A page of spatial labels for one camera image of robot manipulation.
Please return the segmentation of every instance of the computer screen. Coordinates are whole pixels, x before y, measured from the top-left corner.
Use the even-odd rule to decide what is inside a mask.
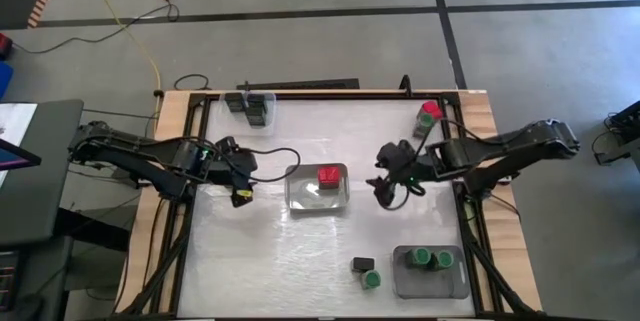
[[[40,157],[0,139],[0,171],[40,165]]]

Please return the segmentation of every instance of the gray floor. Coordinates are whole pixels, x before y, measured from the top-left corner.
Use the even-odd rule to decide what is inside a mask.
[[[449,5],[603,0],[446,0]],[[432,6],[434,0],[175,0],[183,14],[384,6]],[[160,0],[113,0],[134,17]],[[50,0],[43,19],[104,18],[100,0]],[[514,182],[543,306],[553,315],[635,320],[640,313],[640,175],[627,161],[598,167],[590,145],[602,119],[640,95],[640,8],[453,14],[470,88],[487,89],[498,128],[541,118],[567,121],[582,141],[570,162],[535,165]],[[11,31],[39,49],[111,27]],[[193,72],[211,87],[251,82],[358,77],[364,88],[395,88],[409,74],[420,88],[454,88],[435,14],[140,25],[133,32],[156,58],[163,87]],[[17,54],[5,100],[81,98],[87,107],[150,115],[153,73],[120,35],[100,45],[74,44],[42,56]],[[145,122],[85,114],[143,132]],[[607,141],[598,143],[606,146]],[[64,204],[113,206],[131,190],[69,178]],[[82,294],[68,320],[99,316]],[[109,307],[102,307],[104,312]]]

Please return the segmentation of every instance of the red block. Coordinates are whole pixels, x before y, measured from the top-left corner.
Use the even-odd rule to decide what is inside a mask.
[[[340,186],[340,168],[338,166],[326,166],[318,169],[318,183],[320,189],[335,189]]]

